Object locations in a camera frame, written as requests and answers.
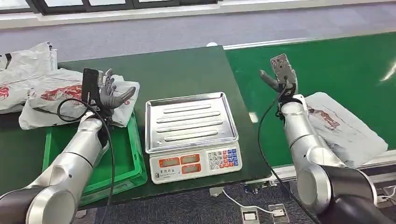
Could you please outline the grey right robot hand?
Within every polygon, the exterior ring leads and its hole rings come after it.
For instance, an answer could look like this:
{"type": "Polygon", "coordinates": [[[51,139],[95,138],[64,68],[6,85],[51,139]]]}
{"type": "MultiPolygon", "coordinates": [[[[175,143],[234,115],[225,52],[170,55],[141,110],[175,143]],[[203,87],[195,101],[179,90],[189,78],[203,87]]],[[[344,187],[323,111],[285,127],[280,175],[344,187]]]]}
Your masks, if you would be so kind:
{"type": "Polygon", "coordinates": [[[264,70],[259,70],[259,76],[261,80],[271,87],[275,92],[280,92],[278,82],[269,76],[264,70]]]}

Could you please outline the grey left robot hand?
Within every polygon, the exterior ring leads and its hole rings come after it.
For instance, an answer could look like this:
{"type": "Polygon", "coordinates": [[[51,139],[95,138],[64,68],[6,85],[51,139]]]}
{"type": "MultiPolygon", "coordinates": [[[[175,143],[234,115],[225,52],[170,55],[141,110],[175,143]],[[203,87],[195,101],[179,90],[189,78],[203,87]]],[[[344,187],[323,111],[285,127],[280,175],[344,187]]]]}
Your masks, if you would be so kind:
{"type": "Polygon", "coordinates": [[[129,100],[136,92],[136,87],[130,87],[126,92],[119,96],[114,96],[113,92],[116,90],[117,86],[113,85],[114,78],[113,69],[109,69],[105,72],[105,81],[100,88],[100,102],[104,108],[112,110],[120,107],[123,103],[129,100]]]}

